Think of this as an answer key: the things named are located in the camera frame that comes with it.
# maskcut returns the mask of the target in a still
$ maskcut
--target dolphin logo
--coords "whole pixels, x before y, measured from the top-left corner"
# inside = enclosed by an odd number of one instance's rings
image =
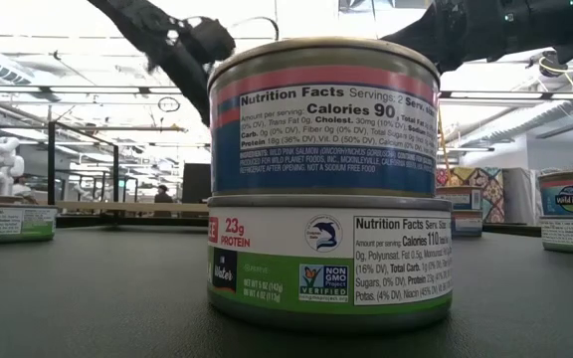
[[[335,239],[335,228],[333,228],[333,223],[317,223],[313,225],[314,228],[318,228],[321,232],[327,232],[330,235],[329,239],[319,239],[317,241],[317,249],[320,248],[334,248],[337,245],[337,240]]]

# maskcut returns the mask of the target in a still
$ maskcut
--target dark table surface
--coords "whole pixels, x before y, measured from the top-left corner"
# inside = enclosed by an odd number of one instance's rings
[[[212,309],[204,233],[59,230],[0,245],[0,357],[573,357],[573,255],[495,234],[455,242],[454,255],[442,323],[314,336]]]

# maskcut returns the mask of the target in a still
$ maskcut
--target stacked cans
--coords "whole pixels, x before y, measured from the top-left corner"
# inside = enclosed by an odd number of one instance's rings
[[[478,238],[483,232],[481,188],[472,186],[442,187],[437,198],[453,203],[453,238]]]
[[[371,40],[288,40],[209,80],[209,299],[314,331],[410,329],[451,305],[439,74]]]

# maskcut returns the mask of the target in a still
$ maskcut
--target green can label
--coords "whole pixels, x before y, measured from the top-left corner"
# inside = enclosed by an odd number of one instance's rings
[[[451,299],[451,214],[212,208],[209,289],[295,312],[411,312]]]

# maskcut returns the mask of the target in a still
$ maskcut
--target colorful artwork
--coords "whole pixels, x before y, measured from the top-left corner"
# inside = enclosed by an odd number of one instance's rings
[[[482,188],[484,223],[503,223],[503,170],[501,168],[452,168],[450,180],[446,169],[437,169],[437,187],[474,186]]]

